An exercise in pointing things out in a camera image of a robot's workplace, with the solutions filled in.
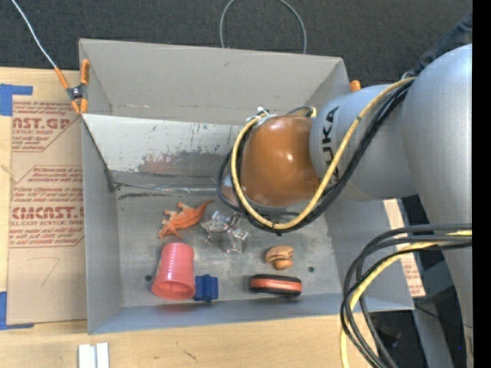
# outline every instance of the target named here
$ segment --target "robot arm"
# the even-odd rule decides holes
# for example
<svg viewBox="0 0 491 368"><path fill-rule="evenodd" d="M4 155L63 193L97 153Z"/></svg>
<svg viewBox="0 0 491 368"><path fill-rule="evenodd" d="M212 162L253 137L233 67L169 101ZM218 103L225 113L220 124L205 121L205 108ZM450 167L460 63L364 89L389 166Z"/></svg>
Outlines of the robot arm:
<svg viewBox="0 0 491 368"><path fill-rule="evenodd" d="M361 118L369 104L374 108ZM281 222L262 225L254 217L255 225L271 232L294 230L315 219L341 190L357 200L419 195L432 224L472 223L472 44L440 56L416 78L345 94L326 104L318 116L304 119L311 121L308 139L300 129L305 122L296 124L288 115L260 116L250 124L250 133L244 135L241 182L236 176L235 189L259 213L305 201L306 193L316 196L318 190L324 193L316 198L321 203L307 207L303 219L290 228ZM354 125L347 145L344 140ZM294 137L286 146L281 137L285 133L285 138ZM271 138L281 146L271 146ZM300 156L307 151L311 162ZM252 170L254 177L249 178ZM329 179L325 186L323 176ZM296 193L290 190L291 180ZM289 202L276 201L284 191L292 194ZM451 251L445 258L463 315L468 365L473 366L472 249Z"/></svg>

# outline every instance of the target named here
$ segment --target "blue block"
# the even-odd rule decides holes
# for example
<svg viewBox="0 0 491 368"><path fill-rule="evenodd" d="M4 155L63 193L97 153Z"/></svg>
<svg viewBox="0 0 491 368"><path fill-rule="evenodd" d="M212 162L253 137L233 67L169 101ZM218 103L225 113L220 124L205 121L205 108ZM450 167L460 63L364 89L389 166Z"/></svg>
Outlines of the blue block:
<svg viewBox="0 0 491 368"><path fill-rule="evenodd" d="M194 279L196 282L196 294L194 296L194 301L206 301L209 303L211 300L216 300L218 298L217 277L197 275Z"/></svg>

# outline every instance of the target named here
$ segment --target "blue tape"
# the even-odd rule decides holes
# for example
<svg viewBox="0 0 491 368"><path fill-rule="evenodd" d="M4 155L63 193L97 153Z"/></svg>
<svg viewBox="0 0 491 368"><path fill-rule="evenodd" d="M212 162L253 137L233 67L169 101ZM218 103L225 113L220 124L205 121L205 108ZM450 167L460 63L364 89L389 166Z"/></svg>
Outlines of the blue tape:
<svg viewBox="0 0 491 368"><path fill-rule="evenodd" d="M32 327L33 324L15 324L7 326L6 324L7 318L7 292L0 292L0 330L11 330L15 328L29 328Z"/></svg>
<svg viewBox="0 0 491 368"><path fill-rule="evenodd" d="M0 116L12 115L12 99L14 95L32 95L32 86L0 84Z"/></svg>

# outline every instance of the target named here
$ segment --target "white cable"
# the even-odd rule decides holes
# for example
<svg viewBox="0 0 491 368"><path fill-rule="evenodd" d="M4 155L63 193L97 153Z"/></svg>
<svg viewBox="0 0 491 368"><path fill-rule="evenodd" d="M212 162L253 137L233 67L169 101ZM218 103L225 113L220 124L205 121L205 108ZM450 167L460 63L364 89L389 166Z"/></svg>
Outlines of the white cable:
<svg viewBox="0 0 491 368"><path fill-rule="evenodd" d="M53 66L53 68L57 68L53 59L50 57L50 55L47 53L47 51L42 47L41 42L39 42L38 36L36 35L34 29L31 26L31 22L28 20L28 17L22 11L22 8L19 6L19 4L15 0L12 0L12 3L17 8L17 11L19 12L19 14L21 14L22 18L24 19L25 23L27 24L29 31L32 34L32 37L34 38L34 41L36 41L36 44L38 45L39 49L41 49L41 52L43 52L43 54L46 56L46 58L48 59L50 64Z"/></svg>
<svg viewBox="0 0 491 368"><path fill-rule="evenodd" d="M225 20L225 14L227 13L228 9L230 6L236 2L237 0L230 0L230 2L225 6L222 12L222 17L220 18L220 44L222 45L222 48L225 47L225 42L223 41L223 22ZM304 22L302 21L302 18L300 18L300 15L297 13L296 10L293 9L293 7L287 3L285 0L277 0L278 2L281 2L286 8L288 8L293 15L297 18L298 23L300 24L300 27L302 28L302 36L303 36L303 54L307 53L307 31L305 30Z"/></svg>

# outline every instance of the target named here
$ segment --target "gray carpet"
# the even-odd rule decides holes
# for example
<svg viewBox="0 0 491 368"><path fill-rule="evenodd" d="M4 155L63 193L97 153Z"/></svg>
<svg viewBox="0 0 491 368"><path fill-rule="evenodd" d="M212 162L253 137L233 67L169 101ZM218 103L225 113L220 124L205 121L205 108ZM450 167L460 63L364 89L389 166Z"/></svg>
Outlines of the gray carpet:
<svg viewBox="0 0 491 368"><path fill-rule="evenodd" d="M230 0L18 0L61 68L78 68L77 40L105 38L220 47ZM286 0L305 23L309 54L344 58L364 86L395 81L473 0ZM9 0L0 0L0 65L49 67ZM224 28L231 48L302 49L292 13L274 0L238 0Z"/></svg>

